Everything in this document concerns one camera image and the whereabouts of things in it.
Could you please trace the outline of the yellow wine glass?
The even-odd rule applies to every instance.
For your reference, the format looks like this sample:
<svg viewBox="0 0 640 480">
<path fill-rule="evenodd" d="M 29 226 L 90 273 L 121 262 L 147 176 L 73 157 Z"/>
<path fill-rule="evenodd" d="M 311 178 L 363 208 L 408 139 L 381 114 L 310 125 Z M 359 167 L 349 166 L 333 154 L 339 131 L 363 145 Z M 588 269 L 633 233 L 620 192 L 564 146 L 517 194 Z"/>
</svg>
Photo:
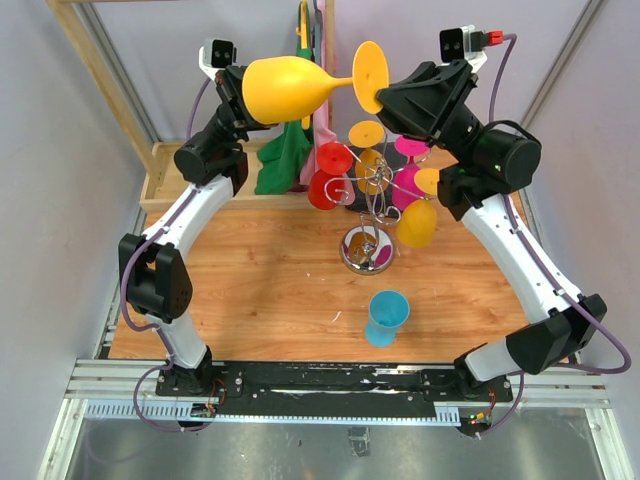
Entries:
<svg viewBox="0 0 640 480">
<path fill-rule="evenodd" d="M 242 97 L 254 120 L 272 125 L 312 115 L 334 90 L 342 87 L 354 90 L 365 112 L 377 114 L 382 104 L 376 95 L 389 85 L 389 67 L 382 48 L 366 41 L 356 50 L 349 77 L 333 77 L 312 61 L 297 56 L 256 60 L 244 72 Z"/>
<path fill-rule="evenodd" d="M 386 139 L 384 127 L 373 120 L 360 121 L 351 127 L 348 139 L 353 148 L 361 150 L 355 153 L 357 159 L 354 161 L 358 189 L 369 195 L 385 191 L 390 183 L 390 170 L 383 154 L 376 150 Z"/>
<path fill-rule="evenodd" d="M 422 248 L 433 240 L 438 220 L 433 199 L 437 198 L 439 178 L 439 171 L 430 167 L 420 168 L 415 174 L 415 183 L 425 196 L 412 202 L 401 213 L 396 234 L 404 245 Z"/>
</svg>

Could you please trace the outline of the magenta plastic wine glass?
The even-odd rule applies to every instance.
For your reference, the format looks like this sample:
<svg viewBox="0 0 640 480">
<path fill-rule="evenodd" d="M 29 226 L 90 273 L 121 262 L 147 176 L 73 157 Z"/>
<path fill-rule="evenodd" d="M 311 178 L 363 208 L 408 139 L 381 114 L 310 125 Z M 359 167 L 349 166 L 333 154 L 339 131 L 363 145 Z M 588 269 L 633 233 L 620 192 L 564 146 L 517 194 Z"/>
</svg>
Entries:
<svg viewBox="0 0 640 480">
<path fill-rule="evenodd" d="M 412 202 L 425 196 L 414 180 L 415 174 L 420 170 L 415 160 L 429 154 L 430 148 L 424 142 L 404 136 L 395 140 L 394 147 L 398 153 L 406 157 L 406 164 L 394 173 L 391 201 L 397 209 L 404 211 Z"/>
</svg>

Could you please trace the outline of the red plastic wine glass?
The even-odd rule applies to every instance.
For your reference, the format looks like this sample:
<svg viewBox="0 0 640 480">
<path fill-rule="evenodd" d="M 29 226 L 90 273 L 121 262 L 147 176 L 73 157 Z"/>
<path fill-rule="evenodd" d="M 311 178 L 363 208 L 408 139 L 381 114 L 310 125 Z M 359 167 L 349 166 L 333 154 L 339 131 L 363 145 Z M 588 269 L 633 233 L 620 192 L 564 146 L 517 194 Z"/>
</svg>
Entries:
<svg viewBox="0 0 640 480">
<path fill-rule="evenodd" d="M 322 145 L 316 154 L 318 170 L 313 174 L 307 196 L 312 206 L 331 210 L 347 198 L 344 174 L 350 169 L 351 155 L 340 142 Z"/>
</svg>

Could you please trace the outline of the cyan plastic wine glass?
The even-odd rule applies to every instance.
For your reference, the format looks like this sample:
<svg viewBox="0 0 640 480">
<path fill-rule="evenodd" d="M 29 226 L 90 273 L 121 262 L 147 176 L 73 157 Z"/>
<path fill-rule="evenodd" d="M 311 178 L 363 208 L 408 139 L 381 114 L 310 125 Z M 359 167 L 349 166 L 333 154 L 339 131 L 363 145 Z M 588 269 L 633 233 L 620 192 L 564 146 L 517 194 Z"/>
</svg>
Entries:
<svg viewBox="0 0 640 480">
<path fill-rule="evenodd" d="M 364 329 L 366 340 L 374 347 L 389 347 L 409 315 L 410 305 L 404 295 L 393 290 L 378 292 L 369 303 Z"/>
</svg>

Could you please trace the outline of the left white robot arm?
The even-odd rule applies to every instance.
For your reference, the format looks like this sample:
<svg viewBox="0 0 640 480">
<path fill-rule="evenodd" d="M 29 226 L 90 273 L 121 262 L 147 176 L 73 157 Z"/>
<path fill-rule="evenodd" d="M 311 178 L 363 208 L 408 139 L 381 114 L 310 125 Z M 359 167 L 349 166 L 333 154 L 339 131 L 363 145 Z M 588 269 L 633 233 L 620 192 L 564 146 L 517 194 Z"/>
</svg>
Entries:
<svg viewBox="0 0 640 480">
<path fill-rule="evenodd" d="M 193 285 L 186 258 L 204 227 L 248 178 L 243 144 L 264 126 L 243 99 L 245 72 L 243 66 L 216 70 L 220 104 L 174 154 L 186 189 L 160 220 L 141 235 L 124 235 L 118 245 L 122 316 L 131 330 L 158 335 L 168 356 L 160 370 L 174 393 L 200 396 L 214 383 L 211 350 L 189 312 Z"/>
</svg>

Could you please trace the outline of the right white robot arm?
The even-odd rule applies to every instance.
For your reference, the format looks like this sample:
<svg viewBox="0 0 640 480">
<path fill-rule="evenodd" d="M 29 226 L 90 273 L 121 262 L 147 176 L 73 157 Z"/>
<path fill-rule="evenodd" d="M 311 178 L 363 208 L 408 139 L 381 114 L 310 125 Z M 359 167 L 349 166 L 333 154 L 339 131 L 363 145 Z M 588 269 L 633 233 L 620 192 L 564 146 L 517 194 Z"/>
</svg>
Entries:
<svg viewBox="0 0 640 480">
<path fill-rule="evenodd" d="M 374 94 L 389 130 L 454 157 L 439 172 L 438 200 L 491 255 L 528 321 L 455 360 L 453 387 L 466 400 L 480 397 L 493 380 L 539 374 L 576 353 L 607 312 L 600 295 L 583 294 L 553 264 L 517 215 L 510 196 L 531 183 L 541 144 L 516 122 L 482 123 L 465 104 L 476 81 L 464 60 L 423 62 Z"/>
</svg>

